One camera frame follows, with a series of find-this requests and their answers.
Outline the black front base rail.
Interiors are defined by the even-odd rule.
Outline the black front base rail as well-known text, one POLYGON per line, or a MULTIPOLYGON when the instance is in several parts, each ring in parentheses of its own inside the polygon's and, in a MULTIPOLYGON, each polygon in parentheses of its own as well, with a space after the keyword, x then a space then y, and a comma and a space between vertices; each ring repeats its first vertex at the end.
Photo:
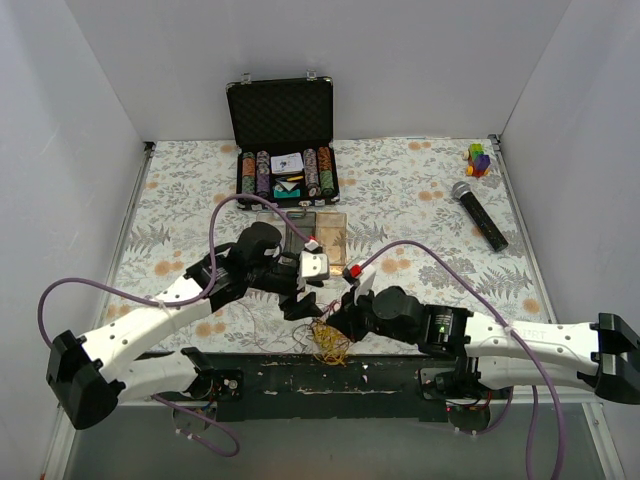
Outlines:
POLYGON ((275 419, 391 419, 445 422, 442 396, 424 382, 455 369, 424 355, 352 355, 330 366, 310 354, 204 353, 214 387, 191 399, 175 387, 159 396, 189 406, 212 400, 220 422, 275 419))

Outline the clear plastic organizer box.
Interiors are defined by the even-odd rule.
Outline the clear plastic organizer box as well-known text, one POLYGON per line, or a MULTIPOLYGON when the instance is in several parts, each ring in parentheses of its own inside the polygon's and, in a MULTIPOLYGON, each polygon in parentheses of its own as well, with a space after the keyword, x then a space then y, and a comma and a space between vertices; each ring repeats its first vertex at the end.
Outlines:
MULTIPOLYGON (((292 210, 287 217, 305 235, 314 237, 329 260, 331 276, 340 276, 347 262, 347 215, 339 212, 292 210)), ((263 211, 256 220, 271 224, 282 234, 283 250, 299 253, 304 243, 281 217, 272 211, 263 211)))

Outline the black poker chip case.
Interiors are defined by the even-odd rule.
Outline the black poker chip case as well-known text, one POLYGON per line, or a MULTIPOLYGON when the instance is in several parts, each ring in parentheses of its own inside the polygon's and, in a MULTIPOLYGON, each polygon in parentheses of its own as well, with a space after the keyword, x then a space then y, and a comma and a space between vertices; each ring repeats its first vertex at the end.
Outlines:
POLYGON ((270 195, 262 198, 281 208, 306 208, 333 205, 340 200, 334 140, 334 85, 329 76, 318 76, 309 70, 304 78, 242 80, 226 85, 226 97, 234 139, 239 149, 236 160, 236 192, 241 192, 242 156, 265 150, 272 156, 328 147, 331 152, 333 195, 310 197, 304 170, 290 175, 270 172, 270 195), (276 182, 298 182, 299 198, 273 197, 276 182))

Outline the white playing card deck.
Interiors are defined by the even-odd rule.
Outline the white playing card deck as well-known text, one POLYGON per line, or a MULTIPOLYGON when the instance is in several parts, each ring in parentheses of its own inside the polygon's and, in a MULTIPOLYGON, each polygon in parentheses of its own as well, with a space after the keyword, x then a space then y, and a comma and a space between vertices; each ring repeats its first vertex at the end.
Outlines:
POLYGON ((303 156, 300 152, 272 156, 270 167, 274 175, 296 174, 304 170, 303 156))

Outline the orange poker chip row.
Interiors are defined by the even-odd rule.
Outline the orange poker chip row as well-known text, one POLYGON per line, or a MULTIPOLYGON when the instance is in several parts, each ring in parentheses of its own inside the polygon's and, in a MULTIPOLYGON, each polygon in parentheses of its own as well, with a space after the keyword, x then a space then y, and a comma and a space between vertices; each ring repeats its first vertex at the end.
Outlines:
POLYGON ((252 152, 242 156, 241 192, 254 194, 256 190, 256 157, 252 152))

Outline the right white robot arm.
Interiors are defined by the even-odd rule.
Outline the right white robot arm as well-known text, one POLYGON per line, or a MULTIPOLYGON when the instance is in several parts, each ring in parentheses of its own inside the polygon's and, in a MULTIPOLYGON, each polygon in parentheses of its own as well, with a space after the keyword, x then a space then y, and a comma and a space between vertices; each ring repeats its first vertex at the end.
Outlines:
POLYGON ((423 304, 392 286, 378 294, 350 290, 327 323, 352 342, 372 333, 453 361, 454 370, 436 375, 431 387, 447 398, 553 384, 614 403, 639 402, 639 336, 616 314, 587 323, 503 326, 466 308, 423 304))

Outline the orange green chip row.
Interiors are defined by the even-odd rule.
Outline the orange green chip row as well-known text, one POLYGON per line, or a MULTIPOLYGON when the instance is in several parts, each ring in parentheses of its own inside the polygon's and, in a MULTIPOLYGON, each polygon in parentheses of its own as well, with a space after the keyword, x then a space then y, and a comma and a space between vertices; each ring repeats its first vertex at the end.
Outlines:
POLYGON ((328 147, 320 147, 318 149, 317 162, 322 194, 327 196, 333 195, 335 192, 335 186, 333 181, 331 152, 328 147))

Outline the black handheld microphone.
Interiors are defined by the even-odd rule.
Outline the black handheld microphone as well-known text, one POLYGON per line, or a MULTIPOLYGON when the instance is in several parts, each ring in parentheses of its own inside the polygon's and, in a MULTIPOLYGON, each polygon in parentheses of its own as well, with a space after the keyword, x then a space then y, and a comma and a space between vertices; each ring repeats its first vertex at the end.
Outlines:
POLYGON ((508 241, 480 204, 467 182, 455 183, 452 187, 452 195, 466 210, 494 252, 501 252, 509 246, 508 241))

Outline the grey poker chip row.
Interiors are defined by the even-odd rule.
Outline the grey poker chip row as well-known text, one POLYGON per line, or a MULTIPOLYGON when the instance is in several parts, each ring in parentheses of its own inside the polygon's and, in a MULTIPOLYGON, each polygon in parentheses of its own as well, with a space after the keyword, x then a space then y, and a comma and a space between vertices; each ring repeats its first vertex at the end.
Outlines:
POLYGON ((310 197, 320 195, 320 181, 316 151, 308 148, 303 152, 304 175, 307 193, 310 197))

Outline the teal card box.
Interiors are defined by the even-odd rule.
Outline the teal card box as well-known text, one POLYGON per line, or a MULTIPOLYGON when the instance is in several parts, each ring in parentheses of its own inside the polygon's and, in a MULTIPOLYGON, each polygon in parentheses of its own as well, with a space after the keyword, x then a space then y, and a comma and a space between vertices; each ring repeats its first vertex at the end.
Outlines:
POLYGON ((273 188, 273 197, 277 199, 299 198, 301 196, 298 182, 276 182, 273 188))

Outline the colourful toy block train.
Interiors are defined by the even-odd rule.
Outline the colourful toy block train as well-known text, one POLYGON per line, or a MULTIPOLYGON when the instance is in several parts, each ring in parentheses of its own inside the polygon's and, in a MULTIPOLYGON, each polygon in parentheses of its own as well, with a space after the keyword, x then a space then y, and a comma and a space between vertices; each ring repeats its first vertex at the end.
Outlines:
POLYGON ((480 178, 489 173, 491 158, 485 153, 481 144, 470 144, 464 152, 463 158, 467 162, 467 176, 480 178))

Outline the purple poker chip row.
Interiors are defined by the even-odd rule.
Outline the purple poker chip row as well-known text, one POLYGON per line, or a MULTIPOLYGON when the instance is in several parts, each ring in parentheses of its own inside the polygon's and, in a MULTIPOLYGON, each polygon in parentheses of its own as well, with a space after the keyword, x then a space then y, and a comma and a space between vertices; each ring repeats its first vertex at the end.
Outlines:
POLYGON ((268 198, 270 195, 270 155, 261 150, 256 154, 256 195, 268 198))

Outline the floral table mat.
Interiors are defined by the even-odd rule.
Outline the floral table mat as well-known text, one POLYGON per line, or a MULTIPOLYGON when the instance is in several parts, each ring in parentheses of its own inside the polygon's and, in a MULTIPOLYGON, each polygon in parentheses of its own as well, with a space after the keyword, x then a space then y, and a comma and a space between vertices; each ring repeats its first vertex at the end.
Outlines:
MULTIPOLYGON (((374 287, 419 300, 499 311, 507 320, 551 316, 501 165, 470 182, 506 237, 494 252, 451 194, 464 179, 465 140, 378 138, 333 144, 347 215, 347 259, 374 259, 374 287)), ((145 296, 169 286, 206 250, 209 231, 232 241, 256 221, 230 200, 237 148, 230 141, 163 141, 142 183, 114 285, 145 296)))

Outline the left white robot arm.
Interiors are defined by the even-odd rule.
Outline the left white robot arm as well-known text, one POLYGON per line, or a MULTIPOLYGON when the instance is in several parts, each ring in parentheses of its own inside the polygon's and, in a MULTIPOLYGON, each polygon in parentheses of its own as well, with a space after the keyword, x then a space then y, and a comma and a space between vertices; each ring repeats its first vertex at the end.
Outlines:
POLYGON ((329 260, 315 239, 291 253, 274 226, 255 222, 237 241, 222 244, 186 269, 149 304, 80 336, 65 331, 52 341, 46 381, 72 425, 84 430, 122 402, 175 392, 193 400, 236 400, 242 374, 214 366, 195 347, 163 354, 151 348, 260 290, 279 297, 287 320, 317 317, 321 310, 307 284, 329 277, 329 260))

